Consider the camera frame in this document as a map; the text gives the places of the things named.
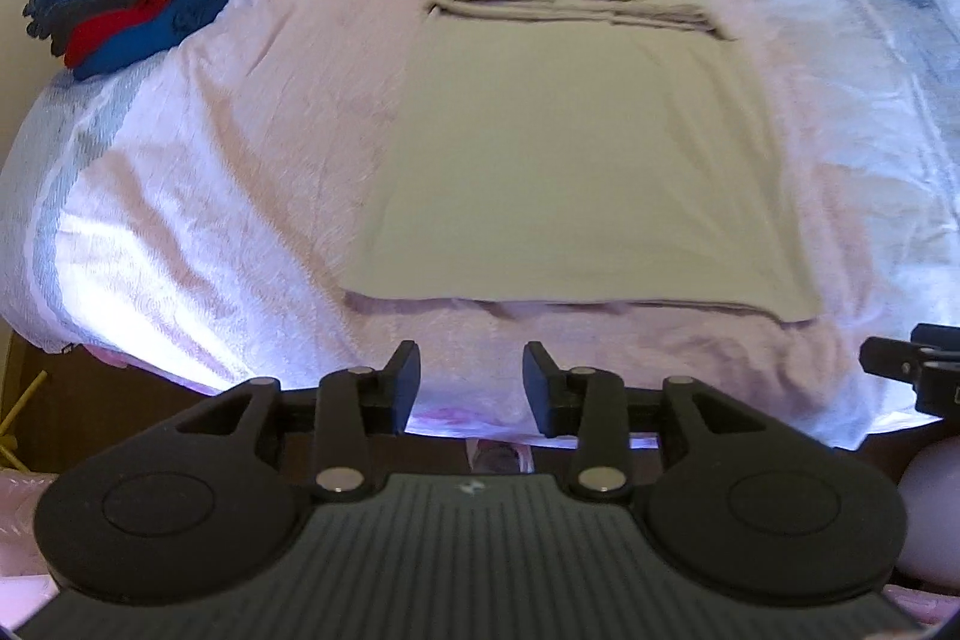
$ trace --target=red folded shirt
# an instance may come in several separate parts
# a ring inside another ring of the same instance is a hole
[[[138,0],[130,9],[104,12],[89,20],[84,20],[70,34],[66,47],[64,63],[66,68],[80,66],[86,57],[99,49],[101,44],[120,31],[133,25],[150,23],[160,12],[166,9],[172,0]]]

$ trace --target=white bed sheet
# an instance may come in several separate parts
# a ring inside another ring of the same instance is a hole
[[[414,338],[424,384],[410,431],[424,434],[536,439],[528,339],[634,386],[698,376],[836,445],[922,422],[908,386],[856,367],[870,333],[960,320],[956,218],[915,81],[856,0],[716,2],[755,52],[792,152],[829,308],[816,323],[344,297],[336,271],[422,0],[232,0],[171,52],[70,191],[64,306],[102,345],[210,390],[256,375],[314,386]]]

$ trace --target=logo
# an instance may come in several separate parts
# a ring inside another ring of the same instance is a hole
[[[487,484],[481,480],[468,480],[467,482],[462,482],[458,486],[462,493],[467,494],[469,497],[475,497],[477,494],[482,494],[487,490]]]

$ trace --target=pink plastic bag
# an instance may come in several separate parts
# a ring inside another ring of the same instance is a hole
[[[54,477],[0,470],[0,578],[47,574],[34,538],[34,510]]]
[[[906,611],[921,624],[934,627],[947,621],[960,610],[960,597],[946,594],[931,594],[902,586],[887,586],[883,589],[887,599],[893,600],[901,610]]]
[[[54,597],[56,584],[49,575],[0,578],[0,626],[18,629]]]

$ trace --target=metal pin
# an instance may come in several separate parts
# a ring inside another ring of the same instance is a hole
[[[317,485],[335,494],[355,491],[363,485],[366,477],[352,467],[330,467],[317,476]]]
[[[627,485],[627,476],[616,467],[590,467],[577,476],[577,482],[592,491],[607,493]]]

